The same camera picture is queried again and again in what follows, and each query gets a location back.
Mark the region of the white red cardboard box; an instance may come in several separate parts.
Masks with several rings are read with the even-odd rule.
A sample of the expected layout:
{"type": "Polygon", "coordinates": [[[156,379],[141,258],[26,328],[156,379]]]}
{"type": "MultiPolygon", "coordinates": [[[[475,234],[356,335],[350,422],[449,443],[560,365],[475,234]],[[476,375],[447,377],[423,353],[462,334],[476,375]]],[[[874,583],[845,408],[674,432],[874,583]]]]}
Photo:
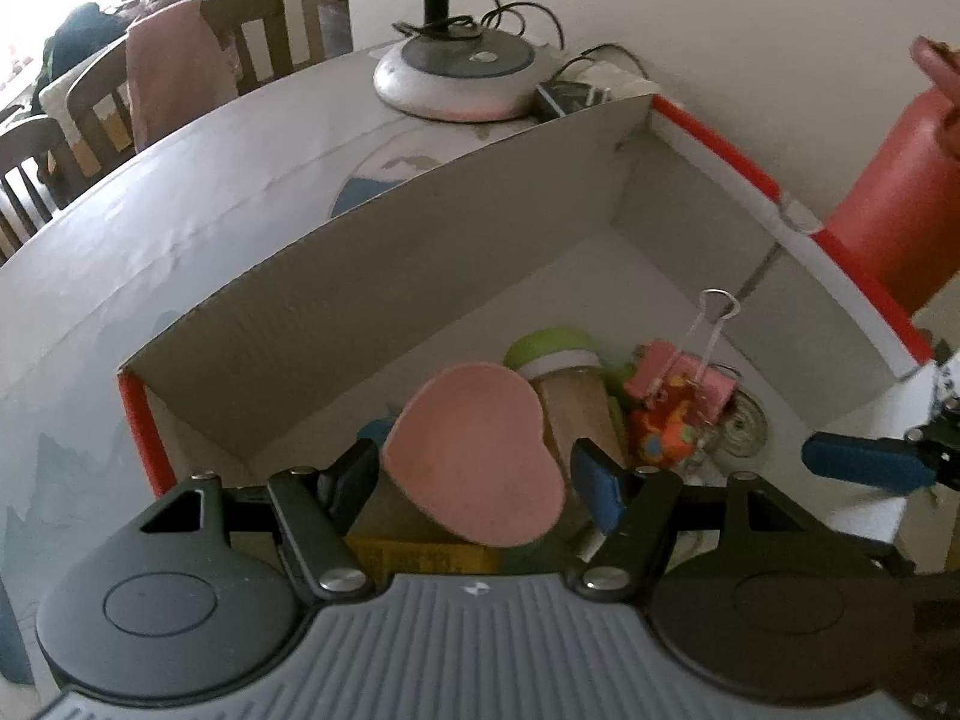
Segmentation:
{"type": "Polygon", "coordinates": [[[939,371],[885,286],[685,110],[628,99],[489,143],[319,226],[137,351],[119,390],[149,484],[324,465],[434,374],[569,325],[607,362],[711,348],[768,424],[752,468],[833,527],[944,566],[958,497],[819,478],[814,431],[896,437],[939,371]]]}

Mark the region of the clear jar green lid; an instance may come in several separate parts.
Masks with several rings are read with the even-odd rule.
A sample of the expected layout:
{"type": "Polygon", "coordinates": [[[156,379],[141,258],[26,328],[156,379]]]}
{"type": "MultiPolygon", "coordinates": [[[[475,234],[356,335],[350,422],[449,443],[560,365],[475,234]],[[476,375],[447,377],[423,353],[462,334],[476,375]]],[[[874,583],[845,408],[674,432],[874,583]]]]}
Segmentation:
{"type": "Polygon", "coordinates": [[[586,332],[566,325],[535,330],[509,347],[503,364],[534,388],[544,410],[545,440],[566,476],[571,475],[571,454],[579,439],[592,440],[626,466],[604,366],[586,332]]]}

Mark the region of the pink cloth on chair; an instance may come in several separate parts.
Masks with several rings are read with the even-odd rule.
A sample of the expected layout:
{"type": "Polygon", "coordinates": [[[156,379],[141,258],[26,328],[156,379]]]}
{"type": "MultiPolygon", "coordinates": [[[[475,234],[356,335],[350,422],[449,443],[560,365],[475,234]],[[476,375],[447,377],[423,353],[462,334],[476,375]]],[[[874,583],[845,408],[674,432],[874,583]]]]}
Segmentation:
{"type": "Polygon", "coordinates": [[[239,98],[228,52],[205,20],[202,4],[179,0],[127,30],[125,66],[139,153],[239,98]]]}

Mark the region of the red binder clip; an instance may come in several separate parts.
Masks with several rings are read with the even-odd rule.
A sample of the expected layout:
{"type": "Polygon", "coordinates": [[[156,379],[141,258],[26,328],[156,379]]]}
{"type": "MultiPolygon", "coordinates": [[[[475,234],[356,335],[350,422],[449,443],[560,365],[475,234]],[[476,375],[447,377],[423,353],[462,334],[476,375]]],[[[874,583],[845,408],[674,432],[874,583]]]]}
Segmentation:
{"type": "Polygon", "coordinates": [[[623,384],[633,400],[651,405],[678,382],[693,397],[695,415],[715,422],[737,388],[736,374],[724,374],[713,364],[724,325],[740,314],[740,302],[726,289],[703,289],[698,314],[677,341],[657,340],[638,348],[635,372],[623,384]]]}

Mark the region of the pink heart-shaped dish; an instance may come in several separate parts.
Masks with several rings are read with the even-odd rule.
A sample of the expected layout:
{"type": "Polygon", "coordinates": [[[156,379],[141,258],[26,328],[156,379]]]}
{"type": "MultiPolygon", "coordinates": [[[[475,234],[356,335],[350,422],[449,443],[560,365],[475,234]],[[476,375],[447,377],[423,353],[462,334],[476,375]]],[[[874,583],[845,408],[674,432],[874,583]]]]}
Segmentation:
{"type": "Polygon", "coordinates": [[[544,427],[539,397],[517,372],[459,364],[410,398],[382,447],[382,468],[446,532],[516,548],[550,532],[565,508],[565,477],[544,427]]]}

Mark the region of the desk lamp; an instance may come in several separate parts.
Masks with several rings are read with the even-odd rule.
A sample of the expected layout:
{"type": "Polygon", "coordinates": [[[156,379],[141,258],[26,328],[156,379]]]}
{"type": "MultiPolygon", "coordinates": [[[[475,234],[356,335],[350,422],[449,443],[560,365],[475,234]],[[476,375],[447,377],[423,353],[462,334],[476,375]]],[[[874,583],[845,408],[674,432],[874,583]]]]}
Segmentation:
{"type": "Polygon", "coordinates": [[[536,46],[501,28],[501,16],[529,6],[494,0],[480,18],[454,15],[449,0],[423,0],[423,21],[397,21],[404,39],[377,62],[373,86],[384,104],[420,119],[488,124],[521,119],[534,104],[535,88],[553,76],[565,48],[536,46]]]}

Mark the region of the wooden chair with cloth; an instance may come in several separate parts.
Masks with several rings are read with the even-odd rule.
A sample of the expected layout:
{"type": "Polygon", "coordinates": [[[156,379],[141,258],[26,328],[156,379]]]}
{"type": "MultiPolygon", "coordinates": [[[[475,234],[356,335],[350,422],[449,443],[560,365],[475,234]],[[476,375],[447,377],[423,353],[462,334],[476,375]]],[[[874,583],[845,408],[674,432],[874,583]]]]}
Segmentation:
{"type": "Polygon", "coordinates": [[[181,0],[135,21],[71,83],[67,112],[98,171],[87,176],[50,115],[2,128],[2,257],[133,154],[260,88],[244,28],[260,23],[275,80],[293,73],[283,0],[181,0]]]}

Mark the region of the orange keychain toy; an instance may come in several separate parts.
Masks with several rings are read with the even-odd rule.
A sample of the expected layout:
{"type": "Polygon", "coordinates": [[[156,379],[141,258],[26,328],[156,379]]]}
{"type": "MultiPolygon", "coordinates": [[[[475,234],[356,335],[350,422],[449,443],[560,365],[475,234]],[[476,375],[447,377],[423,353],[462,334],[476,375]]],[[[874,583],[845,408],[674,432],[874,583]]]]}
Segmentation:
{"type": "Polygon", "coordinates": [[[697,387],[682,374],[670,374],[626,418],[631,456],[644,466],[674,468],[700,445],[704,422],[697,387]]]}

